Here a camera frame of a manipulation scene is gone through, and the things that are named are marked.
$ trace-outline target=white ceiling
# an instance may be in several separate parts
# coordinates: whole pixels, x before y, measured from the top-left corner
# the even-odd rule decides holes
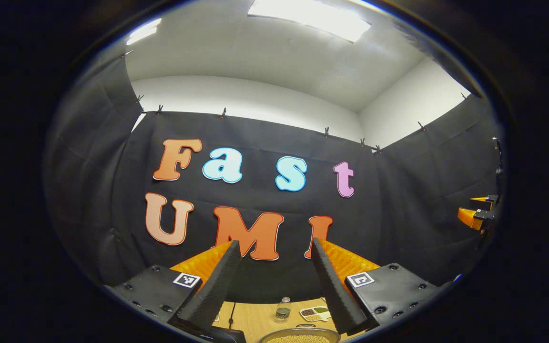
[[[359,113],[424,57],[390,19],[346,0],[372,27],[355,43],[294,22],[247,17],[253,0],[196,0],[164,15],[157,33],[128,46],[132,81],[224,76],[265,82]]]

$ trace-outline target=white wall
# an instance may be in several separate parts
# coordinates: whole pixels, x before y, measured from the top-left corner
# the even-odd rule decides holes
[[[222,113],[272,121],[359,141],[359,116],[325,100],[276,85],[216,76],[166,76],[131,82],[141,105],[154,111]]]
[[[429,58],[423,59],[359,113],[366,144],[390,145],[444,115],[470,93]]]

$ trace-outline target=pink letter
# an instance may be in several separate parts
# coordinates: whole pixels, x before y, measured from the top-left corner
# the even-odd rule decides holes
[[[350,198],[355,189],[349,187],[349,176],[353,176],[353,170],[349,169],[349,163],[342,162],[334,167],[334,173],[338,174],[338,193],[341,197]]]

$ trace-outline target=orange letter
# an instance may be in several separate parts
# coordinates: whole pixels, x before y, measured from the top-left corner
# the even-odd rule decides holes
[[[305,258],[311,258],[312,239],[313,238],[326,239],[327,229],[329,229],[329,226],[333,222],[334,222],[333,219],[325,215],[318,215],[316,217],[312,217],[311,219],[309,219],[309,223],[312,226],[313,232],[311,234],[311,243],[309,244],[309,250],[305,252]]]
[[[154,172],[153,177],[156,180],[173,182],[179,179],[179,172],[176,170],[177,163],[181,169],[186,169],[190,164],[192,153],[188,149],[181,152],[181,148],[192,149],[193,152],[199,152],[203,148],[200,139],[167,139],[162,143],[165,146],[162,154],[161,165]]]
[[[279,258],[276,252],[276,235],[283,216],[279,213],[262,213],[251,229],[247,230],[238,209],[227,206],[217,206],[213,213],[218,218],[217,238],[215,246],[230,240],[239,241],[240,254],[244,257],[255,243],[255,249],[250,256],[253,259],[274,261]]]
[[[145,227],[154,239],[168,245],[179,245],[185,240],[185,228],[188,222],[188,213],[194,210],[191,202],[173,200],[175,209],[175,224],[172,233],[166,233],[161,228],[162,206],[166,205],[166,198],[156,194],[147,193],[145,200],[148,206],[145,210]]]

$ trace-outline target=light blue letter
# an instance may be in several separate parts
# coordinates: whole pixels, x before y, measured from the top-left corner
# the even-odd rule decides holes
[[[212,158],[203,165],[203,175],[207,179],[223,179],[229,184],[239,182],[243,175],[240,173],[240,164],[243,162],[243,155],[232,148],[218,148],[209,154]]]
[[[303,159],[285,156],[276,163],[276,169],[282,176],[274,179],[278,189],[282,191],[297,192],[306,184],[305,172],[308,170]]]

